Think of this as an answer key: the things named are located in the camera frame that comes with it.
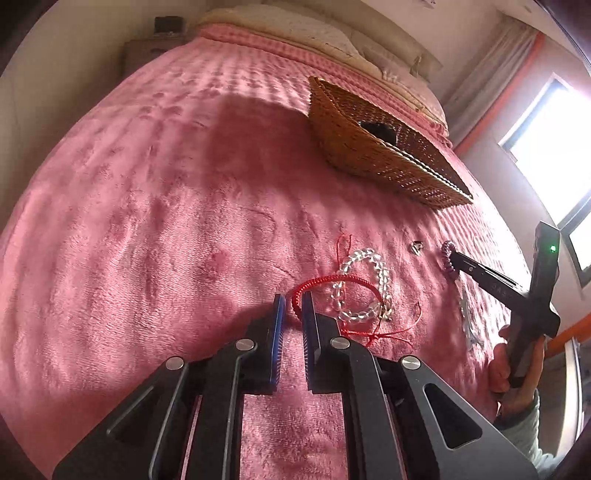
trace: nightstand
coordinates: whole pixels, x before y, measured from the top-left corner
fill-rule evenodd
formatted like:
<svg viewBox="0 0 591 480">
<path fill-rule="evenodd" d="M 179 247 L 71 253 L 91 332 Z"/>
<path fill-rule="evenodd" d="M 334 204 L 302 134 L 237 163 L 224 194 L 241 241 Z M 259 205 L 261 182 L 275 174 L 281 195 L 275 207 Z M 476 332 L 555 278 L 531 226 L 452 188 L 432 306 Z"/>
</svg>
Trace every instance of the nightstand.
<svg viewBox="0 0 591 480">
<path fill-rule="evenodd" d="M 154 36 L 144 40 L 132 40 L 124 47 L 123 78 L 143 67 L 163 53 L 186 43 L 184 37 Z"/>
</svg>

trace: curtain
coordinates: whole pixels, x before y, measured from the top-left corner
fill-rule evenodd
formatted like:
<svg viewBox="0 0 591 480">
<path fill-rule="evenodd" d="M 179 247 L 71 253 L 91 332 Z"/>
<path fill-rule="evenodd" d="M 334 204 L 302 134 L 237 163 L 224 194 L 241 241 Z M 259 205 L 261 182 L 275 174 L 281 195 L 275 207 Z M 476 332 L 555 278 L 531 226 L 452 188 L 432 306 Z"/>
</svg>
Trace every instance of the curtain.
<svg viewBox="0 0 591 480">
<path fill-rule="evenodd" d="M 474 128 L 511 81 L 534 44 L 534 27 L 503 15 L 493 40 L 481 51 L 476 64 L 443 105 L 449 138 L 459 143 Z"/>
</svg>

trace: pink fleece bedspread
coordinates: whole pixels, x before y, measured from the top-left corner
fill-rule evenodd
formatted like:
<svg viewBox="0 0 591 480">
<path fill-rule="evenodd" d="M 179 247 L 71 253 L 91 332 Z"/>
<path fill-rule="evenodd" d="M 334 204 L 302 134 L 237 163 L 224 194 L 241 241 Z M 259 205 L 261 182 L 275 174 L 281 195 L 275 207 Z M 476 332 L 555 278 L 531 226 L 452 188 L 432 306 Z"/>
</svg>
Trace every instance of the pink fleece bedspread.
<svg viewBox="0 0 591 480">
<path fill-rule="evenodd" d="M 307 119 L 318 75 L 440 145 L 474 194 L 435 212 L 331 168 Z M 503 308 L 471 280 L 450 282 L 439 248 L 522 280 L 517 243 L 444 138 L 370 80 L 320 55 L 228 25 L 205 28 L 118 86 L 31 180 L 1 239 L 0 413 L 50 476 L 57 462 L 171 355 L 205 358 L 239 338 L 276 292 L 336 269 L 335 241 L 382 253 L 393 324 L 378 355 L 415 353 L 488 418 L 486 366 Z M 422 240 L 417 257 L 408 245 Z M 462 282 L 485 348 L 467 351 Z M 320 308 L 326 289 L 316 291 Z M 345 478 L 340 400 L 306 390 L 290 310 L 281 382 L 248 397 L 242 478 Z"/>
</svg>

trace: metal screw head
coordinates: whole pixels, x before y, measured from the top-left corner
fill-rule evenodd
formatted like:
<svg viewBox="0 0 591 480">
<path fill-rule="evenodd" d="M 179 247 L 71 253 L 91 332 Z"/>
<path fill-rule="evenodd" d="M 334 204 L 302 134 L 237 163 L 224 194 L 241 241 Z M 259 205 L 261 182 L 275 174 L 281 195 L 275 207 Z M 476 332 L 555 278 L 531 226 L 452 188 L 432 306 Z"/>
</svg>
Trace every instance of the metal screw head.
<svg viewBox="0 0 591 480">
<path fill-rule="evenodd" d="M 184 365 L 184 360 L 179 356 L 172 356 L 168 360 L 166 360 L 166 368 L 169 370 L 178 370 L 182 368 Z"/>
<path fill-rule="evenodd" d="M 252 350 L 255 346 L 255 342 L 250 340 L 250 338 L 241 338 L 236 342 L 236 348 L 241 352 L 246 352 L 248 350 Z"/>
<path fill-rule="evenodd" d="M 351 342 L 349 342 L 345 337 L 335 337 L 330 341 L 330 344 L 337 350 L 345 350 L 346 348 L 349 348 Z"/>
<path fill-rule="evenodd" d="M 412 355 L 405 356 L 401 363 L 402 366 L 408 370 L 416 370 L 421 366 L 421 361 Z"/>
</svg>

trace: orange trim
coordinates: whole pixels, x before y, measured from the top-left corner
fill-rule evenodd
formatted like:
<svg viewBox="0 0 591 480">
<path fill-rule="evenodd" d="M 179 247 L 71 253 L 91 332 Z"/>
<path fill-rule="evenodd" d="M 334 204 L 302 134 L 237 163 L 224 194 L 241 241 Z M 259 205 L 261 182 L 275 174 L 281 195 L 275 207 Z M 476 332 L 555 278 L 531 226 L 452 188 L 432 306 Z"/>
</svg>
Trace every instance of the orange trim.
<svg viewBox="0 0 591 480">
<path fill-rule="evenodd" d="M 546 356 L 550 357 L 563 352 L 564 344 L 572 337 L 575 337 L 581 343 L 591 338 L 591 313 L 552 339 L 548 343 Z"/>
<path fill-rule="evenodd" d="M 534 40 L 534 44 L 531 47 L 527 58 L 519 67 L 519 70 L 513 75 L 513 78 L 509 81 L 505 89 L 497 97 L 491 107 L 486 111 L 478 123 L 470 130 L 470 133 L 460 142 L 460 144 L 454 149 L 454 152 L 458 157 L 470 150 L 471 146 L 480 138 L 483 131 L 492 123 L 496 118 L 499 110 L 505 106 L 505 104 L 511 99 L 511 96 L 515 92 L 515 89 L 525 79 L 527 74 L 530 72 L 534 62 L 540 55 L 546 35 L 542 32 L 538 32 Z"/>
</svg>

